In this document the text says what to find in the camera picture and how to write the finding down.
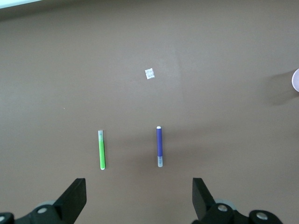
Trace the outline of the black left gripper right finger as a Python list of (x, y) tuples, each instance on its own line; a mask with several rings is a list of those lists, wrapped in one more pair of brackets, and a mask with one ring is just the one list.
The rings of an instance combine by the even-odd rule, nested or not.
[(203, 179), (192, 180), (192, 203), (197, 215), (194, 224), (281, 224), (273, 213), (265, 210), (253, 210), (245, 216), (232, 206), (216, 202)]

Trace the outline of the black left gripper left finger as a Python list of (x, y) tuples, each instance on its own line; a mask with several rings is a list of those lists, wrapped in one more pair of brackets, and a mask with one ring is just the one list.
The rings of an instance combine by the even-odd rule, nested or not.
[(42, 205), (16, 219), (15, 224), (73, 224), (86, 205), (86, 181), (77, 178), (53, 203)]

